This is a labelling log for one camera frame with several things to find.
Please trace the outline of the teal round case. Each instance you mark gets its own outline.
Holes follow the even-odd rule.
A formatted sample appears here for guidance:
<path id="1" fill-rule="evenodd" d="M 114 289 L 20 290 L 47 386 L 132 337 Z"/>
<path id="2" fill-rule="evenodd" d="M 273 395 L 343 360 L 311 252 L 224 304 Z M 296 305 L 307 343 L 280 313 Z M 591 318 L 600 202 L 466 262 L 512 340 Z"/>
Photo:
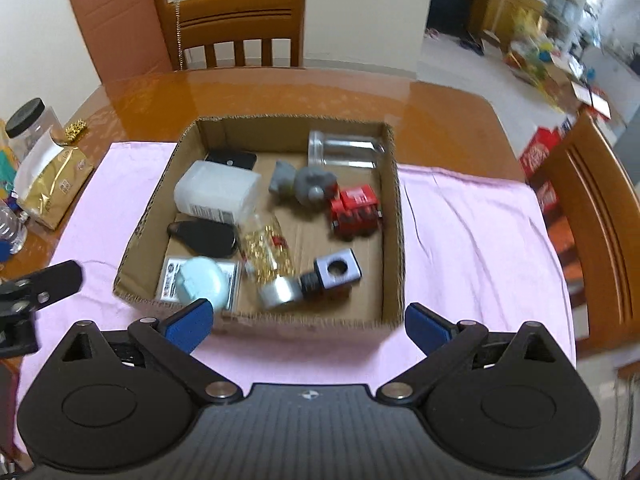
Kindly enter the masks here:
<path id="1" fill-rule="evenodd" d="M 227 305 L 229 292 L 227 275 L 213 259 L 192 258 L 177 272 L 176 295 L 183 306 L 206 299 L 215 311 L 220 311 Z"/>

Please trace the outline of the clear labelled case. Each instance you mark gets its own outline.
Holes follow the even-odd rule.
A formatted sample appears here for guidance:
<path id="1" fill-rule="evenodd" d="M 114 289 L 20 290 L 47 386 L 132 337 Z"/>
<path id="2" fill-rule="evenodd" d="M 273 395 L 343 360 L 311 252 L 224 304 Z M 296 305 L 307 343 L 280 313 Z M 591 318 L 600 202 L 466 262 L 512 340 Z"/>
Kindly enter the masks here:
<path id="1" fill-rule="evenodd" d="M 207 257 L 167 257 L 155 298 L 187 306 L 206 299 L 215 312 L 231 312 L 238 296 L 240 265 Z"/>

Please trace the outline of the bottle of yellow capsules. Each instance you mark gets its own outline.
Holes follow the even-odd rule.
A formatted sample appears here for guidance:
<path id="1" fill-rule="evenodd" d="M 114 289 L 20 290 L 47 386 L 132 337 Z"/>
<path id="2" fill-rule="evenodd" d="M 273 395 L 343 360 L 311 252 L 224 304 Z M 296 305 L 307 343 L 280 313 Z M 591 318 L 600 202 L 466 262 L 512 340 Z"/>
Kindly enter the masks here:
<path id="1" fill-rule="evenodd" d="M 277 217 L 254 212 L 240 224 L 239 233 L 244 271 L 262 308 L 280 309 L 302 301 L 298 273 Z"/>

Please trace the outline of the black toy train car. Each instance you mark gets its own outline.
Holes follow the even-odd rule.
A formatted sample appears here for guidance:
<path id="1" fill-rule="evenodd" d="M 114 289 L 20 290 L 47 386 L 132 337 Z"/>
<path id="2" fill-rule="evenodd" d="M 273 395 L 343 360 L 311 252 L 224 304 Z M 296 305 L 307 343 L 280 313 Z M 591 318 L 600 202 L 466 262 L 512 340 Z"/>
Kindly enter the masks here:
<path id="1" fill-rule="evenodd" d="M 314 267 L 299 277 L 305 297 L 336 292 L 359 283 L 362 271 L 354 251 L 341 249 L 331 255 L 314 259 Z"/>

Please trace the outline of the white plastic box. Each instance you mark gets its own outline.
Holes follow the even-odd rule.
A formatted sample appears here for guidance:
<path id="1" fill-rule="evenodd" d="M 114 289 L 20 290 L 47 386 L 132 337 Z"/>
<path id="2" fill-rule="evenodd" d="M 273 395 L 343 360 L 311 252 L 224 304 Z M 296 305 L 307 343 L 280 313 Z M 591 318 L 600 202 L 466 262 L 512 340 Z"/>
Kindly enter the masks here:
<path id="1" fill-rule="evenodd" d="M 242 223 L 254 210 L 262 176 L 255 171 L 197 160 L 174 188 L 182 214 L 221 223 Z"/>

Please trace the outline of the red toy train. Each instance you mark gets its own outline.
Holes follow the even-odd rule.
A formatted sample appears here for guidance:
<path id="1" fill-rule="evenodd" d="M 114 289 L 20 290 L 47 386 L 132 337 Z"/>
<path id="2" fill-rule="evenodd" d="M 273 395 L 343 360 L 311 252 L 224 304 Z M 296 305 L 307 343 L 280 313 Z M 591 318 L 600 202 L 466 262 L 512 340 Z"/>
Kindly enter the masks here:
<path id="1" fill-rule="evenodd" d="M 369 236 L 382 222 L 380 201 L 368 184 L 340 188 L 330 200 L 329 217 L 332 232 L 339 238 Z"/>

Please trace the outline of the black device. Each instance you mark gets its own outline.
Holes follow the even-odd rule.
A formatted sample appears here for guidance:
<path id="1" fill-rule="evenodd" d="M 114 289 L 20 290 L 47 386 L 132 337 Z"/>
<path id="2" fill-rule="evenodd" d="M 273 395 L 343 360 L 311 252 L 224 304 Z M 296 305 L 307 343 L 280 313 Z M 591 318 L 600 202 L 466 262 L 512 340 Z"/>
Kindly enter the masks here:
<path id="1" fill-rule="evenodd" d="M 257 162 L 257 155 L 252 152 L 232 150 L 231 148 L 216 148 L 216 150 L 208 152 L 205 160 L 215 164 L 252 170 Z"/>

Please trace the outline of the grey cat figurine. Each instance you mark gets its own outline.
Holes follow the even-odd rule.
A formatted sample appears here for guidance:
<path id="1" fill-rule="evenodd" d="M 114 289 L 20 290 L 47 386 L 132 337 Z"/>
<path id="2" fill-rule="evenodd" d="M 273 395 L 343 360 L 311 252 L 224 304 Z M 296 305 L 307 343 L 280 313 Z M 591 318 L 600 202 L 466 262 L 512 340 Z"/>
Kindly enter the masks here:
<path id="1" fill-rule="evenodd" d="M 337 194 L 337 176 L 319 166 L 296 168 L 278 160 L 269 182 L 269 192 L 279 200 L 295 200 L 300 206 L 320 209 Z"/>

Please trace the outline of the clear plastic jar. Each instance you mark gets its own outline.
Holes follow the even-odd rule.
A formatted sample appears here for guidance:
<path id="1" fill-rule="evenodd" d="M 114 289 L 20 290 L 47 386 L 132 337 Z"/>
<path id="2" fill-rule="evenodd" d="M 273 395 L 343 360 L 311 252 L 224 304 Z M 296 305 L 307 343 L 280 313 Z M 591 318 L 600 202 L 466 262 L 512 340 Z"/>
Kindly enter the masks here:
<path id="1" fill-rule="evenodd" d="M 345 136 L 312 130 L 308 136 L 309 166 L 375 169 L 383 158 L 383 144 L 370 136 Z"/>

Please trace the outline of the clear water bottle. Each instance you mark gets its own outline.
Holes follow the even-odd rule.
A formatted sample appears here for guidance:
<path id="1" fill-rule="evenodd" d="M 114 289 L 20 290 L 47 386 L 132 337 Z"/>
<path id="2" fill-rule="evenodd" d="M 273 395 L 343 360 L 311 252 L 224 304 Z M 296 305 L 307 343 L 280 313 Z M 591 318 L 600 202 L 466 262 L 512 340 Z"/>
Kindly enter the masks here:
<path id="1" fill-rule="evenodd" d="M 9 244 L 11 255 L 15 255 L 23 249 L 27 238 L 27 228 L 3 200 L 0 202 L 0 232 L 2 242 Z"/>

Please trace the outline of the pink cloth mat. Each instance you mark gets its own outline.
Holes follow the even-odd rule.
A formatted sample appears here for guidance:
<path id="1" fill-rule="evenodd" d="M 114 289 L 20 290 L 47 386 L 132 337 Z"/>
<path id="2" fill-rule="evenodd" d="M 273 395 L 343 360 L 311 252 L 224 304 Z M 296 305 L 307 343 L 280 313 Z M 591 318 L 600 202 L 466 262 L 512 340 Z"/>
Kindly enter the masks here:
<path id="1" fill-rule="evenodd" d="M 25 394 L 50 353 L 79 320 L 120 330 L 137 311 L 113 294 L 128 240 L 174 148 L 169 143 L 115 143 L 91 179 L 53 255 L 84 269 L 78 294 L 38 316 L 38 352 L 24 359 L 18 393 Z M 569 358 L 575 335 L 558 256 L 532 190 L 521 183 L 464 176 L 437 168 L 398 170 L 405 229 L 405 300 L 450 321 L 475 320 L 514 332 L 534 320 Z M 199 360 L 242 388 L 279 384 L 366 384 L 371 388 L 421 359 L 402 330 L 367 347 L 340 341 L 255 335 L 209 336 Z"/>

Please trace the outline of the gold tissue pack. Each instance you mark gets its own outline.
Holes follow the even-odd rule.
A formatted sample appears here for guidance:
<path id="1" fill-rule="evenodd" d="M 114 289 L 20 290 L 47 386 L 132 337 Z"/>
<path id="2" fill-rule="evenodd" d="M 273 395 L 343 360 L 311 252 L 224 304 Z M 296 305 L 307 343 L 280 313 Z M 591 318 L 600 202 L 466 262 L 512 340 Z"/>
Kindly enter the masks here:
<path id="1" fill-rule="evenodd" d="M 52 132 L 43 133 L 21 162 L 14 191 L 29 218 L 55 230 L 94 167 L 80 148 L 58 144 Z"/>

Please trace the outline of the black lid clear jar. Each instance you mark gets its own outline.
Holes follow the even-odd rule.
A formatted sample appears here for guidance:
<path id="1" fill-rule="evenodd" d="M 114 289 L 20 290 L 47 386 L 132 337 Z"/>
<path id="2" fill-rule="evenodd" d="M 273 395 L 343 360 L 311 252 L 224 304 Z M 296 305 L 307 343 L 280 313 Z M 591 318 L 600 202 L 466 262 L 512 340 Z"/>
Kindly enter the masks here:
<path id="1" fill-rule="evenodd" d="M 65 130 L 58 116 L 40 98 L 22 105 L 6 123 L 9 147 L 20 164 L 46 133 L 55 141 L 65 138 Z"/>

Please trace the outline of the brown cardboard box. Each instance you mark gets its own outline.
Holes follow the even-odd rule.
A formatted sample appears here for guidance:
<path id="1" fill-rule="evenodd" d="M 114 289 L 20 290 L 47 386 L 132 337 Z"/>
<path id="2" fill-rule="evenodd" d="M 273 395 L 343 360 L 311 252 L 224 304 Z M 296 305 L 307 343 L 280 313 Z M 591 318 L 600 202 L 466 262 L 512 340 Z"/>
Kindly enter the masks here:
<path id="1" fill-rule="evenodd" d="M 172 152 L 114 281 L 164 318 L 168 260 L 236 263 L 225 330 L 381 339 L 404 320 L 393 130 L 310 116 L 204 117 Z"/>

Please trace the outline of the wooden chair right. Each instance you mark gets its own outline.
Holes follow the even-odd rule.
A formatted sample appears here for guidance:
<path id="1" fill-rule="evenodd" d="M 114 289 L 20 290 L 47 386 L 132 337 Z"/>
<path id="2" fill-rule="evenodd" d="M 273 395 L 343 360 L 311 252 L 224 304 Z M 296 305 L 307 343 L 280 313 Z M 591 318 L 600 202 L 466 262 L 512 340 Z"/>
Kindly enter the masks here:
<path id="1" fill-rule="evenodd" d="M 527 178 L 554 189 L 582 268 L 589 335 L 580 358 L 639 341 L 639 197 L 594 119 L 582 113 Z"/>

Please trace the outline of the wooden chair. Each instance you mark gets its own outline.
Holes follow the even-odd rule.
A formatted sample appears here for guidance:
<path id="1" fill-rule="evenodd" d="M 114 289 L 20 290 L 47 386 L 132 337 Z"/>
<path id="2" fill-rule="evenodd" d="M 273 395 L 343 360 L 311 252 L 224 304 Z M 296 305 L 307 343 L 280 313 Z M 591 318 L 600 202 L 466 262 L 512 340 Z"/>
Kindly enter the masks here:
<path id="1" fill-rule="evenodd" d="M 217 44 L 232 44 L 233 65 L 244 67 L 244 44 L 255 40 L 262 67 L 273 66 L 276 40 L 290 43 L 292 67 L 303 65 L 306 0 L 157 0 L 157 11 L 175 70 L 186 69 L 193 48 L 205 51 L 207 68 L 217 67 Z"/>
<path id="2" fill-rule="evenodd" d="M 580 358 L 639 341 L 639 197 L 594 119 L 582 113 L 527 178 L 554 189 L 582 268 L 589 335 Z"/>

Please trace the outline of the brown wooden door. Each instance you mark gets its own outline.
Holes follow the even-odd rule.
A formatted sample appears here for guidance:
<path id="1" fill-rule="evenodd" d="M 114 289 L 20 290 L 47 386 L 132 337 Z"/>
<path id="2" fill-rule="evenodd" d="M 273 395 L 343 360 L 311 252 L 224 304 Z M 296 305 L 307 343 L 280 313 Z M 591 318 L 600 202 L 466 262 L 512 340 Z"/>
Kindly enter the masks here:
<path id="1" fill-rule="evenodd" d="M 70 0 L 102 84 L 172 71 L 154 0 Z"/>

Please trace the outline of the wooden cabinet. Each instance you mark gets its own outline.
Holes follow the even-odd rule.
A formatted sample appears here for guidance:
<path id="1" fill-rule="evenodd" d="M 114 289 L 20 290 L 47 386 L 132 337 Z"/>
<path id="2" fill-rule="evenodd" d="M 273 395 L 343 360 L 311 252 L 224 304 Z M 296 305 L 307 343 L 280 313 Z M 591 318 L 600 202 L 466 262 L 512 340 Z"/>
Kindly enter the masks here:
<path id="1" fill-rule="evenodd" d="M 505 51 L 514 36 L 518 11 L 532 12 L 534 23 L 537 23 L 546 6 L 544 0 L 473 0 L 468 31 L 473 36 L 491 32 L 498 38 L 501 49 Z"/>

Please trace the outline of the wooden chair far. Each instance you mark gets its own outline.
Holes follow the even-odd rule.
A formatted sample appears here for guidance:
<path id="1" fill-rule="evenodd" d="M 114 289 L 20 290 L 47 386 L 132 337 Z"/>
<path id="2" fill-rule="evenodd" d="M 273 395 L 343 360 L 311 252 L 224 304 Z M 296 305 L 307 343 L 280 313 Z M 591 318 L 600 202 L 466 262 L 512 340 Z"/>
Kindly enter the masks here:
<path id="1" fill-rule="evenodd" d="M 193 48 L 205 51 L 207 68 L 217 67 L 217 44 L 232 44 L 233 65 L 244 67 L 244 44 L 255 40 L 262 67 L 273 66 L 276 40 L 290 43 L 292 67 L 303 65 L 306 0 L 157 0 L 157 11 L 175 70 L 186 69 Z"/>

